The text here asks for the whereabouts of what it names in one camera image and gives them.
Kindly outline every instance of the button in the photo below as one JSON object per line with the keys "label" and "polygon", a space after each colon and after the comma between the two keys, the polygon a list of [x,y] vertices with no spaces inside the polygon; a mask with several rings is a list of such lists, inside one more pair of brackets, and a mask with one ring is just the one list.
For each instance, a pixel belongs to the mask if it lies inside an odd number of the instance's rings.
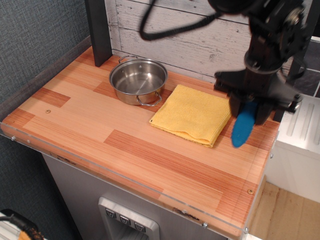
{"label": "button", "polygon": [[111,211],[109,210],[108,208],[105,209],[105,212],[106,214],[110,217],[110,218],[113,218],[113,219],[116,219],[117,218],[117,215],[114,211]]}
{"label": "button", "polygon": [[139,224],[137,222],[134,223],[134,227],[135,227],[135,229],[137,229],[140,232],[143,232],[143,233],[146,232],[145,226],[143,226],[143,225],[141,225],[141,224]]}
{"label": "button", "polygon": [[126,224],[126,225],[131,225],[131,222],[130,222],[130,219],[125,217],[125,216],[121,216],[120,215],[120,221],[123,223],[123,224]]}

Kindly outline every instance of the dark wall tile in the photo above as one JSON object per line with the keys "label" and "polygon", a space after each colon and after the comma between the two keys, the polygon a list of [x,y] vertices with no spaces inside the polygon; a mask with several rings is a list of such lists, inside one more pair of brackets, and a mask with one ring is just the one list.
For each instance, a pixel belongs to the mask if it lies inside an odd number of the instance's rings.
{"label": "dark wall tile", "polygon": [[320,88],[318,89],[316,95],[315,95],[317,98],[320,98]]}
{"label": "dark wall tile", "polygon": [[294,87],[302,94],[313,96],[320,82],[320,72],[306,70],[304,75],[297,79]]}
{"label": "dark wall tile", "polygon": [[308,69],[320,71],[320,42],[310,41],[304,61]]}
{"label": "dark wall tile", "polygon": [[318,18],[318,22],[315,25],[314,32],[312,36],[320,37],[320,17]]}

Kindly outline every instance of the pot rim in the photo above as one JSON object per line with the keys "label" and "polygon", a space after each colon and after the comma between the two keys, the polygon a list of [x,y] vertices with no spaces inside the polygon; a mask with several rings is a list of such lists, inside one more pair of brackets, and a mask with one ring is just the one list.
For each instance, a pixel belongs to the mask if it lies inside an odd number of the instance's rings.
{"label": "pot rim", "polygon": [[[154,90],[152,90],[152,91],[145,92],[145,93],[142,93],[142,94],[139,94],[139,95],[118,90],[118,89],[115,87],[115,85],[114,85],[114,83],[113,83],[113,81],[112,81],[112,80],[113,80],[113,75],[114,75],[117,71],[119,71],[119,70],[121,70],[122,68],[124,68],[125,66],[130,65],[130,64],[135,63],[135,62],[141,62],[141,63],[148,63],[148,62],[149,62],[149,63],[151,63],[151,64],[155,64],[155,65],[157,65],[158,67],[160,67],[160,68],[163,70],[163,72],[165,73],[165,78],[164,78],[164,80],[163,80],[162,85],[159,86],[157,89],[154,89]],[[124,62],[122,62],[122,63],[119,63],[117,66],[115,66],[115,67],[111,70],[111,72],[110,72],[110,74],[109,74],[109,82],[110,82],[111,86],[113,87],[113,89],[116,90],[116,91],[119,92],[119,93],[123,93],[123,94],[126,94],[126,95],[131,95],[131,96],[143,96],[143,95],[147,95],[147,94],[150,94],[150,93],[153,93],[153,92],[157,92],[158,90],[160,90],[160,89],[163,88],[163,86],[164,86],[165,83],[167,82],[167,79],[168,79],[168,71],[167,71],[167,69],[165,68],[165,66],[164,66],[162,63],[160,63],[160,62],[158,62],[158,61],[155,61],[155,60],[152,60],[152,59],[149,59],[149,58],[138,58],[138,59],[130,59],[130,60],[124,61]]]}

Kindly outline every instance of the wooden floor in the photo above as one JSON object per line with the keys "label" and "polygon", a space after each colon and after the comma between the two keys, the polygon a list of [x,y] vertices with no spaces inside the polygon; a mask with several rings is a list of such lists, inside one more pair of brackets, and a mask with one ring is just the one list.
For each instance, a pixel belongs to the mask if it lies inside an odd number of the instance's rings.
{"label": "wooden floor", "polygon": [[320,203],[268,182],[249,233],[262,240],[320,239]]}

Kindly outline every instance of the screw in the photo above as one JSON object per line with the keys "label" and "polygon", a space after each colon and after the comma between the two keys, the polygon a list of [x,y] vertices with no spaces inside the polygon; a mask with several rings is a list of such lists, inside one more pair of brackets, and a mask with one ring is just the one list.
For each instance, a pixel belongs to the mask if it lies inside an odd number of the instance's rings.
{"label": "screw", "polygon": [[249,195],[253,195],[255,193],[255,191],[253,191],[252,189],[248,189],[247,192],[248,192]]}

